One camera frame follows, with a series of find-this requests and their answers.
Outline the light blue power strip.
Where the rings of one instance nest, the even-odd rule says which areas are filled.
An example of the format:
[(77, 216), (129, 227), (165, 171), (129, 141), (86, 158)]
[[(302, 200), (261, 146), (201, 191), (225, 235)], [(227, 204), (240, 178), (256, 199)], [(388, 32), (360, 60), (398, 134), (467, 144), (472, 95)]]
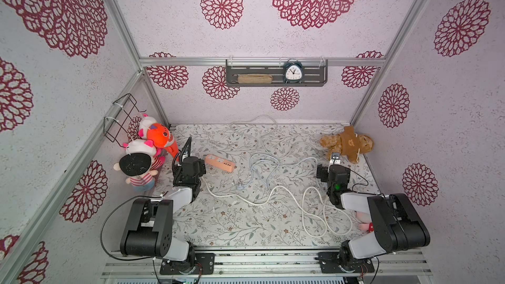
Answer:
[(314, 143), (292, 141), (273, 148), (264, 146), (247, 158), (244, 171), (234, 181), (234, 190), (244, 191), (257, 184), (271, 191), (277, 185), (301, 187), (316, 181), (319, 165), (327, 166), (326, 152)]

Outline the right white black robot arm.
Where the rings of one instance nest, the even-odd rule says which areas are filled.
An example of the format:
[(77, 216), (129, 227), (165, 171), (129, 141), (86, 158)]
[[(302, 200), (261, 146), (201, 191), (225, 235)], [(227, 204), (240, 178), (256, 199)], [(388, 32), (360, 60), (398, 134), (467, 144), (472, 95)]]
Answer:
[(327, 184), (327, 196), (339, 210), (361, 214), (372, 225), (368, 234), (343, 242), (341, 264), (407, 251), (430, 244), (430, 233), (404, 193), (372, 195), (348, 188), (352, 170), (340, 164), (318, 165), (316, 177)]

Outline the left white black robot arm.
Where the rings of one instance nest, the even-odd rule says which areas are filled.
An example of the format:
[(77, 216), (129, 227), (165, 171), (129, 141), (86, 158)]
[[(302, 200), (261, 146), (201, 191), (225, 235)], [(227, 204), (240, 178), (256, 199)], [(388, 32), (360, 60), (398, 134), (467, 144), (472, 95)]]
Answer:
[(204, 160), (191, 155), (191, 142), (188, 138), (176, 155), (179, 161), (173, 162), (173, 188), (162, 197), (137, 197), (133, 202), (120, 241), (123, 255), (194, 263), (194, 246), (172, 235), (174, 213), (196, 200), (206, 174)]

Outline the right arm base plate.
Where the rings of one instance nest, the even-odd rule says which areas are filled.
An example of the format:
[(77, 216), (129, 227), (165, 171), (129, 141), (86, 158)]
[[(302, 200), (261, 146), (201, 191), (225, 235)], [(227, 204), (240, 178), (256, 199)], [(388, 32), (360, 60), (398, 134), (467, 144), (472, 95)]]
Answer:
[(375, 271), (370, 259), (355, 259), (345, 252), (319, 252), (315, 260), (319, 263), (322, 273), (369, 273)]

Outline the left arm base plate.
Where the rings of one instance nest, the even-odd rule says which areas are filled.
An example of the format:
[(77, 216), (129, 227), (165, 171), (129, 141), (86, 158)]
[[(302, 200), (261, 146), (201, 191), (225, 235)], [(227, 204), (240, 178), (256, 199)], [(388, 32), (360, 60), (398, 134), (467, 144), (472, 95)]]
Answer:
[(211, 275), (214, 273), (215, 258), (214, 253), (191, 252), (184, 261), (163, 260), (159, 273), (163, 276)]

